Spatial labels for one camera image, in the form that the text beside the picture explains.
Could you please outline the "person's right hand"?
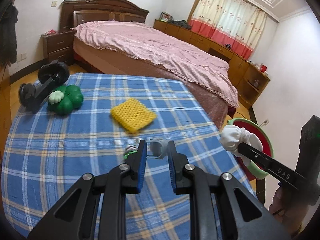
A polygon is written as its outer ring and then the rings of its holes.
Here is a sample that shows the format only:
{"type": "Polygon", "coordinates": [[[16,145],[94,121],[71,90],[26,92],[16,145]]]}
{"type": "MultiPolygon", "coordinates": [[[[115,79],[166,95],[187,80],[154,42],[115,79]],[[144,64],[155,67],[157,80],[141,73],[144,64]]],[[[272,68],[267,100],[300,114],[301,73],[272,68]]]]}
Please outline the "person's right hand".
{"type": "Polygon", "coordinates": [[[289,206],[290,198],[291,193],[287,189],[283,186],[278,187],[268,210],[278,222],[285,226],[291,237],[295,237],[301,231],[309,206],[302,203],[289,206]]]}

